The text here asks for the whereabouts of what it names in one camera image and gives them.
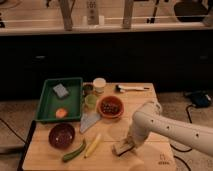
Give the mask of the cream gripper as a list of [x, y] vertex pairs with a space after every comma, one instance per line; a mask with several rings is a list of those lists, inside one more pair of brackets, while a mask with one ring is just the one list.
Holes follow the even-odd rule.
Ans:
[[144, 137], [139, 136], [139, 135], [128, 135], [126, 137], [126, 142], [130, 145], [133, 146], [134, 148], [139, 148], [140, 146], [143, 145], [144, 143]]

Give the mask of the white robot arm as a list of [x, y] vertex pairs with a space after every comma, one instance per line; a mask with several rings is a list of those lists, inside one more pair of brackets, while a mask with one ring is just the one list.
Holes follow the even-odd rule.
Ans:
[[158, 102], [142, 104], [132, 115], [127, 141], [138, 148], [154, 132], [213, 157], [213, 128], [170, 119], [161, 113]]

